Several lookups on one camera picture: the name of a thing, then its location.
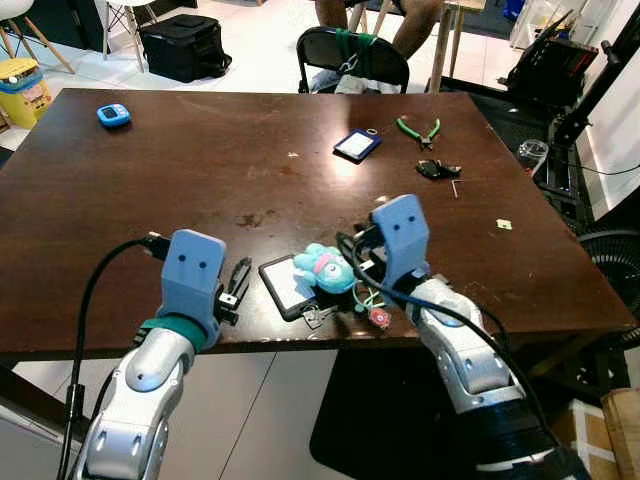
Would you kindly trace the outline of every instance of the blue digital timer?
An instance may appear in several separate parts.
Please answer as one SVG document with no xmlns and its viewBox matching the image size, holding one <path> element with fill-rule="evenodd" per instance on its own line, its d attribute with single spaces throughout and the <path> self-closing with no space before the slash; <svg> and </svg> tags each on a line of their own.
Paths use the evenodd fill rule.
<svg viewBox="0 0 640 480">
<path fill-rule="evenodd" d="M 119 127 L 120 125 L 124 125 L 131 121 L 131 114 L 129 113 L 129 110 L 119 103 L 100 107 L 96 114 L 98 115 L 100 123 L 102 123 L 106 128 Z"/>
</svg>

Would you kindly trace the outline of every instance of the keychain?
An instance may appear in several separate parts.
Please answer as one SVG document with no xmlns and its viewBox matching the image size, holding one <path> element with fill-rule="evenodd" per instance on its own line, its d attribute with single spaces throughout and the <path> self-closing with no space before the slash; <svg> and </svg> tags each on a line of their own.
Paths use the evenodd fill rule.
<svg viewBox="0 0 640 480">
<path fill-rule="evenodd" d="M 391 324 L 391 315 L 382 309 L 382 307 L 385 306 L 384 302 L 375 303 L 375 299 L 380 295 L 380 292 L 374 292 L 370 287 L 367 287 L 369 296 L 364 300 L 360 300 L 357 292 L 358 283 L 362 282 L 357 282 L 351 289 L 353 299 L 356 302 L 354 310 L 357 313 L 364 313 L 366 311 L 371 323 L 382 330 L 386 330 Z"/>
</svg>

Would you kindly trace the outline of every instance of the black cable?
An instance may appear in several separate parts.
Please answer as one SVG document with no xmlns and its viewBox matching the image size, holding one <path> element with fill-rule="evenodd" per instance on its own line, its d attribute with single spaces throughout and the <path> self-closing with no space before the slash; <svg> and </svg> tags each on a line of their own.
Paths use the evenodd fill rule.
<svg viewBox="0 0 640 480">
<path fill-rule="evenodd" d="M 102 382 L 102 386 L 100 387 L 100 392 L 98 392 L 98 398 L 96 398 L 96 404 L 93 406 L 93 412 L 91 413 L 92 422 L 96 419 L 96 417 L 100 413 L 100 407 L 102 407 L 104 396 L 107 393 L 107 389 L 109 388 L 109 385 L 111 385 L 111 379 L 113 378 L 113 372 L 115 371 L 116 371 L 115 368 L 111 370 L 107 378 L 105 378 L 104 382 Z"/>
<path fill-rule="evenodd" d="M 82 395 L 84 387 L 79 384 L 80 379 L 80 364 L 84 357 L 84 343 L 87 329 L 87 310 L 89 309 L 89 303 L 91 301 L 91 295 L 93 289 L 100 278 L 100 275 L 109 263 L 120 255 L 125 250 L 134 247 L 136 245 L 144 245 L 145 238 L 138 238 L 135 240 L 129 240 L 122 245 L 117 246 L 98 263 L 95 270 L 91 274 L 87 286 L 85 287 L 84 294 L 82 295 L 82 303 L 80 304 L 80 312 L 78 313 L 78 324 L 76 327 L 76 348 L 73 358 L 73 368 L 71 370 L 71 381 L 67 390 L 67 404 L 66 404 L 66 419 L 64 426 L 64 440 L 62 442 L 62 452 L 60 454 L 60 463 L 58 465 L 57 480 L 64 480 L 67 474 L 67 468 L 69 466 L 69 456 L 71 454 L 71 438 L 73 434 L 73 428 L 78 417 L 82 417 Z"/>
<path fill-rule="evenodd" d="M 467 327 L 469 327 L 476 335 L 478 335 L 485 343 L 487 343 L 487 345 L 489 345 L 493 349 L 493 351 L 504 361 L 504 363 L 507 365 L 507 367 L 509 367 L 513 375 L 520 382 L 520 385 L 522 386 L 527 396 L 527 401 L 531 403 L 534 410 L 534 414 L 538 418 L 538 421 L 540 422 L 542 429 L 557 445 L 560 445 L 560 442 L 558 441 L 556 436 L 551 432 L 551 430 L 549 429 L 549 426 L 547 425 L 547 421 L 544 417 L 542 406 L 540 405 L 540 402 L 533 390 L 533 387 L 531 386 L 531 384 L 525 377 L 522 370 L 520 370 L 520 368 L 516 365 L 516 363 L 511 358 L 511 355 L 509 355 L 508 352 L 506 352 L 500 345 L 498 345 L 486 332 L 484 332 L 482 329 L 476 326 L 471 320 L 459 314 L 458 312 L 448 309 L 446 307 L 442 307 L 438 304 L 428 302 L 426 300 L 412 297 L 411 295 L 406 295 L 392 288 L 385 287 L 379 282 L 376 282 L 360 267 L 359 262 L 356 261 L 359 255 L 358 250 L 362 246 L 361 241 L 353 242 L 351 246 L 351 251 L 348 252 L 348 251 L 345 251 L 344 249 L 343 242 L 345 241 L 345 239 L 349 239 L 350 241 L 352 241 L 351 237 L 349 237 L 344 233 L 338 232 L 336 234 L 338 249 L 340 250 L 340 252 L 345 258 L 347 258 L 348 260 L 351 260 L 351 265 L 353 266 L 355 275 L 360 280 L 372 286 L 373 288 L 389 295 L 390 297 L 395 298 L 396 300 L 401 300 L 406 303 L 411 303 L 415 306 L 425 308 L 427 310 L 432 310 L 432 311 L 435 310 L 437 312 L 441 312 L 452 318 L 455 318 L 456 320 L 459 320 L 460 322 L 465 324 Z"/>
<path fill-rule="evenodd" d="M 500 319 L 482 305 L 478 305 L 478 308 L 482 313 L 484 313 L 491 319 L 496 327 L 498 327 L 498 330 L 500 330 L 500 336 L 502 337 L 502 346 L 507 352 L 509 352 L 509 354 L 511 354 L 511 346 L 509 345 L 509 334 L 507 333 L 507 330 L 504 328 L 504 325 L 502 324 Z"/>
<path fill-rule="evenodd" d="M 562 162 L 562 163 L 564 163 L 568 167 L 581 168 L 583 170 L 589 170 L 590 172 L 599 173 L 600 175 L 620 175 L 621 173 L 632 172 L 633 170 L 636 170 L 636 169 L 640 168 L 640 163 L 639 163 L 635 167 L 627 168 L 626 170 L 620 170 L 619 172 L 601 172 L 600 170 L 596 170 L 594 168 L 585 167 L 583 165 L 578 165 L 576 163 L 569 163 L 569 162 Z"/>
</svg>

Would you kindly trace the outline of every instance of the green pliers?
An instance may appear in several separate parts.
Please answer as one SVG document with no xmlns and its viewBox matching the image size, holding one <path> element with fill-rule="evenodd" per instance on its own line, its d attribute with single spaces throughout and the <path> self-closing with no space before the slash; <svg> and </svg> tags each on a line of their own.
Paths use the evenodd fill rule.
<svg viewBox="0 0 640 480">
<path fill-rule="evenodd" d="M 418 144 L 420 145 L 420 150 L 424 150 L 425 148 L 428 148 L 429 150 L 433 150 L 433 147 L 432 147 L 433 137 L 435 137 L 440 131 L 439 118 L 436 118 L 436 123 L 435 123 L 435 126 L 433 127 L 433 130 L 431 130 L 429 132 L 429 135 L 427 135 L 426 137 L 423 137 L 418 132 L 410 128 L 406 123 L 404 123 L 404 121 L 401 118 L 396 118 L 396 124 L 398 125 L 398 127 L 400 127 L 400 130 L 402 130 L 404 133 L 409 135 L 414 140 L 418 141 Z"/>
</svg>

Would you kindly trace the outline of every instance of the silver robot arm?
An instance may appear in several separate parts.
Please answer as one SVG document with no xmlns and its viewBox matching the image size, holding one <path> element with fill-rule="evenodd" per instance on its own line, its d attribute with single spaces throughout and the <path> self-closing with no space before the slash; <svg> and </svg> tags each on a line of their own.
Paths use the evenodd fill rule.
<svg viewBox="0 0 640 480">
<path fill-rule="evenodd" d="M 183 377 L 196 353 L 219 336 L 213 312 L 225 251 L 213 237 L 174 233 L 162 270 L 162 306 L 143 325 L 142 344 L 114 370 L 110 398 L 90 426 L 74 480 L 158 477 Z"/>
<path fill-rule="evenodd" d="M 383 288 L 444 307 L 486 332 L 480 309 L 430 276 L 429 229 L 416 196 L 385 203 L 371 221 L 354 240 L 368 247 L 368 263 L 376 265 Z M 541 412 L 530 407 L 526 389 L 491 345 L 450 314 L 398 298 L 385 295 L 387 304 L 405 309 L 435 357 L 456 413 L 456 446 L 463 445 L 460 452 L 469 454 L 478 478 L 589 478 L 579 457 L 557 442 Z"/>
</svg>

